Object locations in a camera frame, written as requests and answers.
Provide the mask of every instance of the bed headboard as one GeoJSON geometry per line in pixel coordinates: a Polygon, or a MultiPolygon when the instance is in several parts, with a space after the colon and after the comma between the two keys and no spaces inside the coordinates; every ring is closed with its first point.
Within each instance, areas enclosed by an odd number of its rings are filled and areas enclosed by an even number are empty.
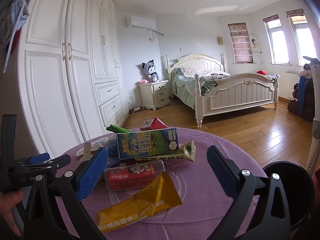
{"type": "Polygon", "coordinates": [[[221,54],[221,63],[217,60],[218,57],[213,57],[203,53],[194,53],[185,57],[178,58],[178,62],[170,67],[168,55],[167,57],[167,68],[169,74],[169,80],[174,77],[173,70],[178,67],[188,66],[190,68],[203,69],[203,70],[218,70],[226,72],[226,64],[224,55],[221,54]]]}

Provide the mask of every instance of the air conditioner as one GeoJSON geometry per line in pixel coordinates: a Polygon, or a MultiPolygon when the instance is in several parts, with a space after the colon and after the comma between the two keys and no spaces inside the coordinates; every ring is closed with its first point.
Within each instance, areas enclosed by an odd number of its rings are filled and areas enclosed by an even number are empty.
{"type": "Polygon", "coordinates": [[[127,28],[155,30],[156,21],[131,15],[130,17],[127,17],[127,28]]]}

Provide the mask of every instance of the blue milk box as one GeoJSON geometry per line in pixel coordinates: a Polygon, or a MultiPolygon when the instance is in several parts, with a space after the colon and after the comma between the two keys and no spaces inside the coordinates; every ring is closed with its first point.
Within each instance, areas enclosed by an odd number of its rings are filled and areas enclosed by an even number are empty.
{"type": "Polygon", "coordinates": [[[131,159],[179,149],[176,128],[117,133],[119,158],[131,159]]]}

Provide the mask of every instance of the carved floral ornament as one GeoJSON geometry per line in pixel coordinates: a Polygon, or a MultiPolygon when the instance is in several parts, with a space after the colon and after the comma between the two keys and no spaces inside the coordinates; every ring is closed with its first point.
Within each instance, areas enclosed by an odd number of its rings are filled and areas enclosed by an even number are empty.
{"type": "Polygon", "coordinates": [[[246,86],[251,86],[251,85],[255,84],[255,81],[248,80],[248,81],[243,81],[242,83],[245,84],[246,86]]]}

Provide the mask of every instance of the nightstand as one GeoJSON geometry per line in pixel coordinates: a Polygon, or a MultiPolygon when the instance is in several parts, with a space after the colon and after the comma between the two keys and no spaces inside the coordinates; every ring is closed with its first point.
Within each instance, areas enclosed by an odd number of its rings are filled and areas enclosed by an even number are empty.
{"type": "Polygon", "coordinates": [[[157,107],[170,104],[169,80],[140,84],[139,87],[143,108],[156,110],[157,107]]]}

